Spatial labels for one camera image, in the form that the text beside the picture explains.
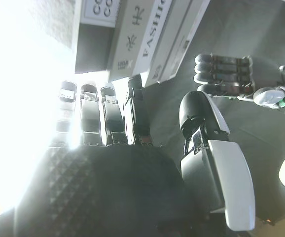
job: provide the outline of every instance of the overexposed white area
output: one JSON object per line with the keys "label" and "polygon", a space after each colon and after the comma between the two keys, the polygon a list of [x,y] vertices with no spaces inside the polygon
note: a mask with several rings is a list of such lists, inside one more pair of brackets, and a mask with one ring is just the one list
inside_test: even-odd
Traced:
{"label": "overexposed white area", "polygon": [[20,200],[54,130],[72,51],[46,35],[26,1],[0,1],[0,211]]}

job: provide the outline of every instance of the robotic hand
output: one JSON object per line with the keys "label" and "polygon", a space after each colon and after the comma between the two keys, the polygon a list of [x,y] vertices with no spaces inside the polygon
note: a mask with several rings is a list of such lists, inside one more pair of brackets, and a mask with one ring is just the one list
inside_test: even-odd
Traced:
{"label": "robotic hand", "polygon": [[257,57],[222,57],[200,54],[195,58],[194,80],[210,96],[253,101],[285,112],[285,65],[278,67]]}

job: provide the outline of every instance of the gray textured floor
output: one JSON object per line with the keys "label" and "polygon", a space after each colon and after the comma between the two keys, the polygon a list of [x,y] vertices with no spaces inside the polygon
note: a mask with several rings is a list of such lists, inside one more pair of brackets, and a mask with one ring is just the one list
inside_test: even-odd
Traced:
{"label": "gray textured floor", "polygon": [[[155,145],[164,145],[179,165],[183,136],[178,110],[195,90],[194,58],[199,53],[270,58],[285,64],[285,2],[212,0],[175,79],[145,90]],[[285,216],[285,187],[278,171],[285,159],[285,115],[253,103],[214,99],[251,169],[257,216],[276,221]]]}

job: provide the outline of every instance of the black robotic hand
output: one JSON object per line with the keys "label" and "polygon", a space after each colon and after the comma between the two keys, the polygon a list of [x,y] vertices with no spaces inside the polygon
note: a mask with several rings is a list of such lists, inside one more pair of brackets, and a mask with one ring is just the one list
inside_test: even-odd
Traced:
{"label": "black robotic hand", "polygon": [[195,58],[194,80],[210,96],[253,101],[272,109],[285,107],[285,67],[257,57],[200,54]]}

